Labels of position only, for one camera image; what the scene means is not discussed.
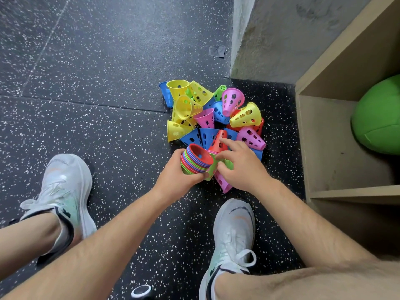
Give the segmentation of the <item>white running shoe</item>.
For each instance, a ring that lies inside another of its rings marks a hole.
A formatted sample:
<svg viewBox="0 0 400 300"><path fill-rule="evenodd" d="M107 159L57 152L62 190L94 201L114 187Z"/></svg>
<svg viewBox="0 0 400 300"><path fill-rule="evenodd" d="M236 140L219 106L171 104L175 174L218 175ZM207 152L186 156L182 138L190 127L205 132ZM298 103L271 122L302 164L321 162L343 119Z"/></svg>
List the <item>white running shoe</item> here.
<svg viewBox="0 0 400 300"><path fill-rule="evenodd" d="M215 249L199 288L199 300L216 300L215 280L221 274L250 274L248 268L257 261L252 250L255 226L252 207L243 199L231 198L221 206L213 225Z"/></svg>
<svg viewBox="0 0 400 300"><path fill-rule="evenodd" d="M75 154L58 154L47 164L37 198L20 204L26 212L18 222L52 213L61 224L61 232L52 248L37 258L37 267L47 266L97 231L87 210L92 181L90 169L82 158Z"/></svg>

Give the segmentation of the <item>black and white round object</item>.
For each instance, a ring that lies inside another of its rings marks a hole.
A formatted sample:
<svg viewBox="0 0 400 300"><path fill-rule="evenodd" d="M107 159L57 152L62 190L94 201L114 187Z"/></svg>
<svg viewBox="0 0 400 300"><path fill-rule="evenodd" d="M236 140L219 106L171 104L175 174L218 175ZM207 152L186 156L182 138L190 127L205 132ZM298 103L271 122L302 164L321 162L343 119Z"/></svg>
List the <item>black and white round object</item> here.
<svg viewBox="0 0 400 300"><path fill-rule="evenodd" d="M134 288L131 292L133 300L154 300L154 291L152 286L148 284L140 285Z"/></svg>

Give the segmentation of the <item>nested stack of colourful cones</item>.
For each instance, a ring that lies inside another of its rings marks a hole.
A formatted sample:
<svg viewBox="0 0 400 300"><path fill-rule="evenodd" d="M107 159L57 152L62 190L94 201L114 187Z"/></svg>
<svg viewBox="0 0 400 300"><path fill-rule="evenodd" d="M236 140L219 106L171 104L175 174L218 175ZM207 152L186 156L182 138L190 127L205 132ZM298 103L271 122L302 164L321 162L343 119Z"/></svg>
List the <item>nested stack of colourful cones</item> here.
<svg viewBox="0 0 400 300"><path fill-rule="evenodd" d="M208 171L214 160L202 146L189 144L182 153L180 162L183 173L193 175Z"/></svg>

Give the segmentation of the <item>person's left hand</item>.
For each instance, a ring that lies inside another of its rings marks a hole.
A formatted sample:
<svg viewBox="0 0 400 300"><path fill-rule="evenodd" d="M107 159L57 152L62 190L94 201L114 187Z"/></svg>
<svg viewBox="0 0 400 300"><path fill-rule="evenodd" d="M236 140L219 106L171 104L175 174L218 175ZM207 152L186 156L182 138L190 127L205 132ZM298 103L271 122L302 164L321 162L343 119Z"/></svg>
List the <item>person's left hand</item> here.
<svg viewBox="0 0 400 300"><path fill-rule="evenodd" d="M202 182L208 173L197 173L186 175L180 167L170 164L170 159L160 173L152 193L159 197L164 203L171 205L183 197L192 186Z"/></svg>

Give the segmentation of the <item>white right running shoe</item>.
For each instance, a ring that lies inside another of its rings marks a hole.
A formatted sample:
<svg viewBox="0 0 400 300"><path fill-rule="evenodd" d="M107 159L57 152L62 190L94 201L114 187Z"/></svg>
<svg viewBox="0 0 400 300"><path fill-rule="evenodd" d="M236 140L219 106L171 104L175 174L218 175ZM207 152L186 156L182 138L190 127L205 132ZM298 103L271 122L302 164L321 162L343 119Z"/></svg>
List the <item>white right running shoe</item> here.
<svg viewBox="0 0 400 300"><path fill-rule="evenodd" d="M221 206L213 225L215 249L199 288L199 300L216 300L215 280L221 274L250 274L248 268L257 261L252 250L255 226L252 207L243 199L231 198Z"/></svg>

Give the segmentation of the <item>white left running shoe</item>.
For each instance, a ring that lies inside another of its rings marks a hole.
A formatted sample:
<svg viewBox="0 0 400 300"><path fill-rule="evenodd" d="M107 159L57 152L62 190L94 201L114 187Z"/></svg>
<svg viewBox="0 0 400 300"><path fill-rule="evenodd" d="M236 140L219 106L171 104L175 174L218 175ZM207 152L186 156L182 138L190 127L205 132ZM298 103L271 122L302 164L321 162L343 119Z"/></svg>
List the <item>white left running shoe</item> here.
<svg viewBox="0 0 400 300"><path fill-rule="evenodd" d="M90 169L82 158L75 154L58 154L47 164L37 198L20 204L26 212L18 222L52 213L61 224L61 232L52 248L37 258L37 267L47 266L97 231L87 210L92 181Z"/></svg>

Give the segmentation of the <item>person's left forearm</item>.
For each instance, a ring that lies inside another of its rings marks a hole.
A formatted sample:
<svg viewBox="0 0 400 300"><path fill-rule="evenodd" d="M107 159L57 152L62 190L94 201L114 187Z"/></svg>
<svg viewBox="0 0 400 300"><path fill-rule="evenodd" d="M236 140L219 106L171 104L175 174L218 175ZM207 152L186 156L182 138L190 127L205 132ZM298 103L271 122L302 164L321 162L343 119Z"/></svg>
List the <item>person's left forearm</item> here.
<svg viewBox="0 0 400 300"><path fill-rule="evenodd" d="M154 187L1 300L106 300L157 217L185 192Z"/></svg>

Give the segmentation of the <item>person's leg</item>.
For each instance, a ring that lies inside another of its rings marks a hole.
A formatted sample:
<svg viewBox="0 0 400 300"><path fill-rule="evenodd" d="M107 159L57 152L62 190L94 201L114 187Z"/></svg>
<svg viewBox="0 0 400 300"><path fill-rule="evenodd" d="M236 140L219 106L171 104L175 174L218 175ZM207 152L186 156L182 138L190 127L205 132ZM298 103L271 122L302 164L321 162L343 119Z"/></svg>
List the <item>person's leg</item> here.
<svg viewBox="0 0 400 300"><path fill-rule="evenodd" d="M223 272L217 300L400 300L400 262L347 262L255 276Z"/></svg>
<svg viewBox="0 0 400 300"><path fill-rule="evenodd" d="M49 252L61 232L62 225L51 212L0 229L0 277L8 277Z"/></svg>

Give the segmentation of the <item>person's right leg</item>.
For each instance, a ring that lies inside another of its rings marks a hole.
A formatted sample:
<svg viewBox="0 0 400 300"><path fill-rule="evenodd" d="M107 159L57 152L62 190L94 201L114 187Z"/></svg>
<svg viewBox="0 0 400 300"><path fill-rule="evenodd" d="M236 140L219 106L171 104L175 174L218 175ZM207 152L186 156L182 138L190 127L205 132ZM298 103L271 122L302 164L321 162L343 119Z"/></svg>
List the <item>person's right leg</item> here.
<svg viewBox="0 0 400 300"><path fill-rule="evenodd" d="M347 262L255 276L223 272L217 300L400 300L400 262Z"/></svg>

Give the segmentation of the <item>green perforated training cone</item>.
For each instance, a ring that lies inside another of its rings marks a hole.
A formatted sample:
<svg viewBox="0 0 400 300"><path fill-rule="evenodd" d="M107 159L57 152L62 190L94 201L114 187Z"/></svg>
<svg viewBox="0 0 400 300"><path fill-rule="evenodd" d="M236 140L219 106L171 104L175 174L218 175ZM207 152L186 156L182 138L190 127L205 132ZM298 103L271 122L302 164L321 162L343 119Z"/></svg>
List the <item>green perforated training cone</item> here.
<svg viewBox="0 0 400 300"><path fill-rule="evenodd" d="M215 156L217 155L217 152L214 151L210 151L207 150L208 153L210 154L210 156L213 158L213 164L208 168L208 170L206 171L206 173L208 173L208 176L205 178L205 181L210 181L212 179L212 177L214 176L214 174L217 172L217 164L218 161L222 161L224 162L224 164L230 169L233 170L234 169L234 165L233 162L228 160L228 159L220 159L220 160L216 160Z"/></svg>

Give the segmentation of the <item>person's left leg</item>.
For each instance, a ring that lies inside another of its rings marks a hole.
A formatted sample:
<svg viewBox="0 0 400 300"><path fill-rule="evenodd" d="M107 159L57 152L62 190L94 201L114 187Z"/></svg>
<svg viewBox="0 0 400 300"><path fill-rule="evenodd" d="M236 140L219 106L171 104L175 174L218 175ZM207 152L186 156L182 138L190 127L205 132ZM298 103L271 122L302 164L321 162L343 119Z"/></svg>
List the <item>person's left leg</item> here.
<svg viewBox="0 0 400 300"><path fill-rule="evenodd" d="M51 212L0 229L0 277L8 277L49 252L61 232L62 225Z"/></svg>

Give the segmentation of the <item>green ball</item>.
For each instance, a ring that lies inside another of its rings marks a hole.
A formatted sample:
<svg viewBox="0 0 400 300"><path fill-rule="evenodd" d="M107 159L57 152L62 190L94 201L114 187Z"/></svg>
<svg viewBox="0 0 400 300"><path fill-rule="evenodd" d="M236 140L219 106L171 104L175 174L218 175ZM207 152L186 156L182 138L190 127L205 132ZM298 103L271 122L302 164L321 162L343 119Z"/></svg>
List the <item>green ball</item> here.
<svg viewBox="0 0 400 300"><path fill-rule="evenodd" d="M352 131L366 148L400 156L400 74L372 86L357 103Z"/></svg>

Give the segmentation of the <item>person's right hand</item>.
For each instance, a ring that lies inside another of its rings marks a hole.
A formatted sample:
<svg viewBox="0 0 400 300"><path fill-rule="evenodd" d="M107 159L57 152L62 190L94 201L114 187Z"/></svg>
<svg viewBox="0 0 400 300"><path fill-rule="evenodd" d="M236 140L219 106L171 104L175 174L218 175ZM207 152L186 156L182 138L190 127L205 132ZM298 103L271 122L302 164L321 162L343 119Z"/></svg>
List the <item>person's right hand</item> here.
<svg viewBox="0 0 400 300"><path fill-rule="evenodd" d="M220 152L216 159L228 159L239 164L239 179L226 181L233 187L247 191L257 198L271 196L276 180L268 174L255 153L242 141L226 138L220 141L227 145L229 150Z"/></svg>

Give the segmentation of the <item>person's right forearm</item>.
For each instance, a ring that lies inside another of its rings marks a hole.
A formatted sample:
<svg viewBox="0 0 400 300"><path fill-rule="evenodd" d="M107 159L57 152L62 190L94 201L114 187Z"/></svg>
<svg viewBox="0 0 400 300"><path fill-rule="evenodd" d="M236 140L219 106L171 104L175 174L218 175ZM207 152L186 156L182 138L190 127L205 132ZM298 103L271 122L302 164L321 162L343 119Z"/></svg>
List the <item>person's right forearm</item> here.
<svg viewBox="0 0 400 300"><path fill-rule="evenodd" d="M378 261L282 182L269 178L267 182L252 186L249 192L281 227L307 267Z"/></svg>

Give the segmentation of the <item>wooden shelf unit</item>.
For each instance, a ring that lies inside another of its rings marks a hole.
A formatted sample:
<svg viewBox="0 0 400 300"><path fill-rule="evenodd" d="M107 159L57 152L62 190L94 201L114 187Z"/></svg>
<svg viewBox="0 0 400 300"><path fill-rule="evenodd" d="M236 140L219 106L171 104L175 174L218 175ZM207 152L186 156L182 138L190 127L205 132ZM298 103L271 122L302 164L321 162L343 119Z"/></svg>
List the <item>wooden shelf unit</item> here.
<svg viewBox="0 0 400 300"><path fill-rule="evenodd" d="M400 74L400 0L371 0L296 83L307 204L378 257L400 257L400 156L371 151L351 117Z"/></svg>

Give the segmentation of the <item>pile of loose perforated cones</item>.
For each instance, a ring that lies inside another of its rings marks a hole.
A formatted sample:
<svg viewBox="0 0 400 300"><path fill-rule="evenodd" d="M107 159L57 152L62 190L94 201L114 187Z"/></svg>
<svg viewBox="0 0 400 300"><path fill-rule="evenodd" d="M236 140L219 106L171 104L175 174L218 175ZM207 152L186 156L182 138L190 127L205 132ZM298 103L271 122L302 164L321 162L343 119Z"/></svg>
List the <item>pile of loose perforated cones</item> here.
<svg viewBox="0 0 400 300"><path fill-rule="evenodd" d="M244 105L245 95L237 89L221 85L214 92L195 81L171 80L159 88L172 118L167 121L168 141L179 140L187 147L197 144L205 150L220 153L228 150L222 138L244 142L262 159L266 147L262 139L264 118L254 102ZM224 193L232 189L217 171L214 176Z"/></svg>

